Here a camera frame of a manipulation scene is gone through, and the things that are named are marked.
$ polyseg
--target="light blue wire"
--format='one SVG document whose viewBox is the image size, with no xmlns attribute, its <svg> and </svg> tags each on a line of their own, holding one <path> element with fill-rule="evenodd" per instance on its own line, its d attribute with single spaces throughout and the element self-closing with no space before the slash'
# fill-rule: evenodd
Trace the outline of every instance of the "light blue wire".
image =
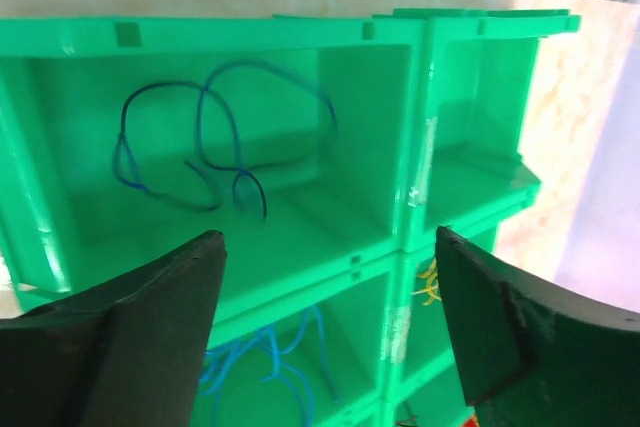
<svg viewBox="0 0 640 427">
<path fill-rule="evenodd" d="M 305 309 L 302 314 L 302 320 L 300 321 L 300 328 L 298 329 L 298 334 L 296 338 L 293 339 L 293 342 L 289 345 L 289 347 L 280 351 L 280 354 L 288 354 L 293 352 L 293 350 L 298 347 L 300 342 L 302 342 L 302 338 L 307 330 L 307 324 L 309 323 L 309 309 Z"/>
<path fill-rule="evenodd" d="M 236 339 L 227 344 L 220 345 L 212 350 L 208 350 L 205 352 L 205 358 L 211 358 L 211 363 L 206 367 L 204 372 L 201 374 L 199 383 L 200 385 L 202 385 L 210 381 L 213 381 L 213 382 L 208 389 L 206 389 L 203 392 L 200 392 L 199 395 L 214 396 L 213 398 L 214 414 L 212 415 L 212 425 L 214 425 L 215 423 L 215 411 L 217 410 L 216 405 L 218 401 L 217 394 L 224 380 L 226 379 L 226 376 L 228 375 L 229 370 L 242 355 L 247 353 L 253 347 L 257 346 L 265 353 L 271 355 L 272 365 L 273 365 L 272 373 L 270 375 L 263 377 L 261 379 L 261 382 L 268 382 L 275 379 L 282 380 L 293 392 L 296 398 L 296 402 L 300 406 L 304 427 L 311 427 L 313 423 L 313 417 L 315 415 L 315 400 L 314 400 L 313 390 L 311 389 L 309 381 L 301 371 L 299 371 L 298 369 L 296 369 L 295 367 L 293 367 L 292 365 L 283 361 L 280 358 L 281 355 L 291 353 L 293 350 L 295 350 L 298 347 L 298 345 L 300 345 L 300 342 L 304 337 L 306 328 L 309 323 L 309 312 L 311 310 L 313 310 L 314 314 L 316 315 L 316 319 L 318 322 L 318 338 L 320 342 L 320 355 L 321 355 L 323 377 L 325 378 L 325 382 L 327 383 L 327 386 L 329 388 L 330 394 L 334 402 L 338 401 L 335 387 L 334 387 L 331 375 L 329 373 L 329 365 L 328 365 L 328 358 L 327 358 L 327 352 L 326 352 L 326 335 L 324 330 L 324 320 L 318 306 L 313 305 L 308 309 L 304 310 L 300 327 L 298 329 L 296 337 L 291 342 L 291 344 L 283 350 L 280 350 L 278 348 L 276 332 L 275 332 L 275 324 L 269 324 L 265 327 L 262 327 L 256 330 L 253 336 L 247 341 Z M 220 360 L 225 355 L 226 357 L 222 363 L 222 367 L 219 368 Z M 282 367 L 291 371 L 292 373 L 297 375 L 298 378 L 300 379 L 308 398 L 308 403 L 309 403 L 308 413 L 305 411 L 302 394 L 298 391 L 298 389 L 296 388 L 293 382 L 291 382 L 289 379 L 287 379 L 282 375 L 282 372 L 281 372 Z"/>
<path fill-rule="evenodd" d="M 335 384 L 333 383 L 333 379 L 331 378 L 331 374 L 329 373 L 329 358 L 327 356 L 327 340 L 324 333 L 324 320 L 322 318 L 322 313 L 317 305 L 312 305 L 311 309 L 316 314 L 316 319 L 318 323 L 318 338 L 320 340 L 320 359 L 322 363 L 322 375 L 324 376 L 324 380 L 329 387 L 329 393 L 331 394 L 331 398 L 334 402 L 339 402 L 340 398 L 336 392 Z"/>
</svg>

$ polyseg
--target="bin compartment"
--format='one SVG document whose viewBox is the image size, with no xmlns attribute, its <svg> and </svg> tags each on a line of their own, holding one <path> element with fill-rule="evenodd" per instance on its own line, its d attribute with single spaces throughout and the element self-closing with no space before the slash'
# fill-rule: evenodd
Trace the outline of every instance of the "bin compartment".
<svg viewBox="0 0 640 427">
<path fill-rule="evenodd" d="M 2 250 L 16 283 L 45 294 L 82 290 L 215 228 L 224 233 L 229 252 L 217 311 L 222 320 L 399 247 L 398 192 L 407 179 L 407 110 L 414 105 L 409 92 L 417 78 L 412 42 L 419 38 L 418 28 L 372 21 L 365 23 L 370 27 L 365 35 L 362 21 L 318 21 L 296 37 L 297 21 L 199 21 L 199 28 L 209 27 L 207 48 L 171 52 L 171 45 L 161 43 L 145 49 L 145 32 L 153 40 L 156 26 L 179 43 L 191 24 L 154 19 L 139 22 L 141 46 L 120 34 L 119 43 L 98 56 L 81 48 L 92 22 L 100 28 L 109 24 L 95 20 L 86 21 L 84 30 L 78 27 L 82 35 L 76 32 L 69 40 L 75 50 L 49 57 L 31 51 L 2 57 L 0 50 L 0 152 L 7 165 L 0 199 Z M 279 41 L 264 43 L 278 48 L 230 52 L 224 36 L 229 29 L 220 27 L 229 22 L 254 37 L 269 27 Z M 313 45 L 314 29 L 324 46 L 295 48 Z M 218 30 L 226 34 L 217 38 Z M 248 45 L 259 44 L 254 37 Z M 335 47 L 327 37 L 335 39 Z M 201 165 L 194 146 L 199 96 L 194 89 L 140 95 L 128 110 L 127 140 L 150 189 L 190 203 L 215 197 L 222 206 L 185 210 L 114 178 L 121 110 L 132 92 L 167 80 L 203 84 L 217 67 L 247 59 L 277 66 L 312 86 L 305 90 L 252 67 L 230 69 L 212 85 L 235 117 L 243 164 L 258 166 L 251 172 L 264 189 L 266 220 L 250 179 L 240 179 L 234 199 L 235 173 Z M 314 89 L 331 100 L 337 129 Z M 209 96 L 202 132 L 207 157 L 234 165 L 227 116 Z M 214 187 L 186 168 L 185 159 Z M 126 158 L 121 170 L 132 180 Z"/>
<path fill-rule="evenodd" d="M 425 230 L 464 228 L 533 202 L 539 180 L 517 153 L 538 39 L 451 42 L 437 80 Z"/>
<path fill-rule="evenodd" d="M 388 286 L 389 274 L 381 275 L 317 304 L 322 313 L 329 377 L 337 401 L 323 375 L 315 315 L 310 315 L 298 347 L 281 356 L 283 362 L 300 371 L 308 381 L 314 400 L 313 425 L 341 425 L 347 418 L 357 420 L 354 412 L 369 408 L 380 398 L 380 342 L 385 333 Z M 281 350 L 295 339 L 303 315 L 298 313 L 275 324 Z M 260 381 L 272 372 L 272 365 L 266 352 L 249 350 L 232 365 L 217 394 L 196 399 L 191 425 L 212 425 L 213 415 L 215 425 L 220 427 L 238 425 L 239 419 L 242 425 L 303 425 L 299 403 L 287 383 L 280 379 Z M 285 369 L 282 372 L 308 406 L 304 383 L 292 372 Z"/>
</svg>

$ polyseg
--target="blue cable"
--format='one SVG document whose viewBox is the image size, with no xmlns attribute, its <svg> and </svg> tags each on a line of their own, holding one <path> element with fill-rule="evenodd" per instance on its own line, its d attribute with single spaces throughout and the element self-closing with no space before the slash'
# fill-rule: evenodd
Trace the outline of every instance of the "blue cable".
<svg viewBox="0 0 640 427">
<path fill-rule="evenodd" d="M 133 152 L 132 152 L 131 147 L 129 146 L 129 142 L 127 140 L 127 134 L 126 134 L 126 130 L 127 130 L 127 113 L 129 111 L 129 107 L 131 106 L 131 103 L 139 95 L 143 94 L 144 92 L 148 92 L 150 90 L 154 90 L 154 89 L 158 89 L 158 88 L 162 88 L 162 87 L 189 87 L 189 88 L 197 89 L 198 91 L 202 91 L 203 90 L 202 87 L 200 87 L 198 84 L 196 84 L 194 82 L 167 81 L 167 82 L 156 82 L 156 83 L 153 83 L 153 84 L 145 85 L 144 87 L 139 88 L 138 90 L 133 92 L 131 95 L 129 95 L 129 97 L 125 100 L 125 102 L 124 102 L 124 104 L 122 106 L 122 112 L 120 114 L 120 132 L 118 134 L 118 142 L 116 144 L 116 148 L 115 148 L 114 153 L 113 153 L 113 165 L 112 165 L 113 174 L 116 177 L 116 179 L 118 179 L 122 184 L 126 185 L 127 187 L 131 187 L 131 188 L 140 190 L 140 191 L 144 192 L 146 195 L 149 195 L 151 197 L 155 197 L 155 198 L 163 200 L 165 202 L 172 203 L 174 205 L 177 205 L 177 206 L 180 206 L 182 208 L 189 209 L 189 210 L 197 210 L 197 211 L 212 211 L 212 210 L 215 210 L 215 209 L 217 209 L 217 208 L 219 208 L 221 206 L 221 203 L 215 201 L 217 190 L 211 185 L 211 183 L 205 177 L 203 172 L 188 160 L 184 160 L 185 166 L 188 167 L 190 170 L 192 170 L 195 174 L 197 174 L 198 177 L 200 177 L 200 179 L 205 183 L 205 185 L 207 186 L 207 188 L 209 189 L 209 191 L 211 193 L 212 198 L 214 199 L 211 204 L 201 205 L 201 204 L 194 204 L 192 202 L 186 202 L 186 201 L 183 201 L 181 199 L 175 198 L 175 197 L 173 197 L 173 196 L 171 196 L 169 194 L 165 194 L 165 193 L 161 193 L 161 192 L 155 192 L 155 191 L 149 189 L 142 182 L 142 178 L 141 178 L 140 172 L 138 170 L 138 165 L 137 165 L 137 163 L 135 161 L 135 158 L 133 156 Z M 213 92 L 213 91 L 207 91 L 205 93 L 211 95 L 220 105 L 222 105 L 223 110 L 225 111 L 229 122 L 232 123 L 232 124 L 235 124 L 235 120 L 233 118 L 233 114 L 231 113 L 231 109 L 229 109 L 229 106 L 226 104 L 224 99 L 218 93 Z M 125 151 L 126 159 L 128 161 L 128 164 L 129 164 L 129 170 L 130 170 L 131 175 L 133 176 L 133 180 L 134 180 L 133 182 L 131 182 L 128 179 L 126 179 L 124 177 L 124 175 L 122 174 L 122 170 L 121 170 L 121 157 L 122 157 L 121 156 L 121 152 L 122 152 L 122 150 Z"/>
<path fill-rule="evenodd" d="M 318 322 L 318 339 L 320 340 L 320 359 L 322 363 L 322 374 L 324 376 L 324 381 L 327 383 L 329 387 L 329 393 L 331 394 L 331 398 L 334 402 L 338 402 L 340 398 L 336 392 L 335 385 L 331 378 L 331 374 L 329 373 L 329 358 L 327 356 L 327 340 L 324 333 L 324 320 L 322 318 L 322 313 L 317 305 L 312 305 L 311 309 L 316 314 L 316 319 Z"/>
<path fill-rule="evenodd" d="M 256 187 L 258 187 L 258 190 L 260 191 L 260 197 L 262 198 L 262 217 L 266 219 L 267 218 L 266 195 L 264 193 L 264 190 L 262 189 L 262 186 L 260 185 L 260 182 L 258 182 L 258 179 L 256 179 L 256 177 L 250 172 L 250 170 L 253 170 L 256 168 L 264 168 L 264 167 L 288 164 L 289 162 L 274 162 L 274 163 L 267 163 L 267 164 L 253 166 L 251 168 L 245 168 L 243 166 L 244 164 L 242 162 L 242 155 L 239 148 L 240 136 L 238 134 L 238 128 L 235 122 L 230 123 L 230 125 L 231 125 L 232 135 L 234 138 L 235 157 L 236 157 L 236 163 L 238 167 L 223 167 L 223 166 L 214 164 L 207 158 L 204 152 L 204 146 L 202 144 L 202 111 L 204 108 L 205 94 L 207 93 L 207 91 L 210 91 L 211 86 L 217 77 L 219 77 L 224 72 L 227 72 L 232 69 L 240 68 L 240 67 L 252 67 L 255 69 L 269 72 L 272 75 L 281 77 L 299 86 L 300 88 L 307 90 L 308 92 L 314 94 L 318 99 L 320 99 L 322 102 L 326 104 L 331 114 L 331 120 L 336 131 L 337 131 L 338 121 L 337 121 L 335 109 L 333 107 L 333 104 L 331 103 L 331 99 L 325 92 L 323 92 L 319 87 L 317 87 L 313 83 L 308 82 L 303 77 L 293 74 L 269 62 L 266 62 L 263 60 L 251 60 L 251 59 L 232 61 L 232 62 L 227 62 L 225 64 L 222 64 L 220 67 L 218 67 L 217 69 L 215 69 L 213 72 L 209 74 L 204 84 L 204 87 L 200 91 L 200 96 L 198 98 L 198 108 L 196 113 L 196 149 L 198 150 L 198 154 L 200 155 L 201 161 L 208 167 L 218 171 L 236 172 L 236 177 L 233 180 L 233 186 L 232 186 L 233 196 L 235 201 L 237 201 L 236 187 L 237 187 L 238 181 L 243 176 L 249 177 L 253 181 L 253 183 L 256 185 Z"/>
<path fill-rule="evenodd" d="M 335 388 L 333 381 L 331 379 L 329 373 L 328 366 L 328 358 L 326 353 L 326 336 L 324 331 L 324 320 L 322 317 L 322 313 L 318 306 L 313 305 L 308 309 L 305 309 L 302 314 L 302 320 L 300 322 L 300 327 L 298 328 L 298 332 L 294 338 L 294 340 L 289 344 L 288 347 L 280 350 L 277 343 L 276 332 L 275 332 L 275 324 L 269 324 L 265 327 L 262 327 L 256 330 L 253 336 L 246 340 L 242 341 L 240 339 L 233 340 L 226 344 L 215 347 L 212 350 L 208 350 L 205 352 L 205 360 L 210 359 L 209 364 L 204 368 L 203 373 L 200 376 L 199 384 L 207 384 L 211 382 L 211 385 L 204 391 L 199 392 L 198 395 L 213 395 L 214 402 L 214 414 L 212 415 L 212 425 L 215 423 L 215 411 L 217 405 L 217 393 L 220 390 L 226 376 L 229 373 L 229 370 L 235 364 L 235 362 L 246 352 L 254 347 L 258 347 L 263 352 L 270 354 L 272 359 L 273 371 L 270 375 L 263 377 L 261 382 L 268 382 L 271 380 L 279 379 L 282 380 L 289 389 L 293 392 L 296 402 L 298 403 L 300 410 L 302 412 L 303 425 L 304 427 L 311 427 L 313 423 L 313 417 L 315 415 L 315 400 L 313 396 L 313 390 L 309 384 L 309 381 L 305 377 L 305 375 L 290 365 L 289 363 L 283 361 L 280 356 L 289 354 L 293 350 L 295 350 L 304 334 L 306 332 L 306 328 L 309 322 L 309 313 L 313 310 L 316 315 L 316 319 L 318 322 L 318 337 L 320 341 L 320 355 L 321 355 L 321 363 L 322 363 L 322 371 L 325 381 L 328 385 L 331 396 L 335 401 L 338 401 L 338 398 L 335 393 Z M 289 379 L 283 376 L 281 369 L 284 368 L 300 379 L 304 390 L 306 391 L 307 399 L 308 399 L 308 411 L 305 410 L 304 401 L 302 399 L 301 393 L 296 388 L 295 384 L 291 382 Z"/>
</svg>

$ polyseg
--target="yellow wire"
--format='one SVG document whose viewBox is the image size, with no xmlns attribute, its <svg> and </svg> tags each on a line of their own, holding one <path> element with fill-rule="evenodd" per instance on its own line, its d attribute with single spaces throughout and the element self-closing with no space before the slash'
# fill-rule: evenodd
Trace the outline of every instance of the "yellow wire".
<svg viewBox="0 0 640 427">
<path fill-rule="evenodd" d="M 440 284 L 438 282 L 438 270 L 435 258 L 429 265 L 429 268 L 425 272 L 417 274 L 416 277 L 419 279 L 426 279 L 425 288 L 413 292 L 413 295 L 429 294 L 429 299 L 422 305 L 431 305 L 434 300 L 442 302 L 442 298 L 439 293 Z"/>
</svg>

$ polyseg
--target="wall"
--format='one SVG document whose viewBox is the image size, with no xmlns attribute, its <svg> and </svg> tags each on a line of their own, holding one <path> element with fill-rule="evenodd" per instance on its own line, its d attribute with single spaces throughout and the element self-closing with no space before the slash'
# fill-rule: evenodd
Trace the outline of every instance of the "wall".
<svg viewBox="0 0 640 427">
<path fill-rule="evenodd" d="M 640 29 L 589 170 L 556 281 L 640 312 Z"/>
</svg>

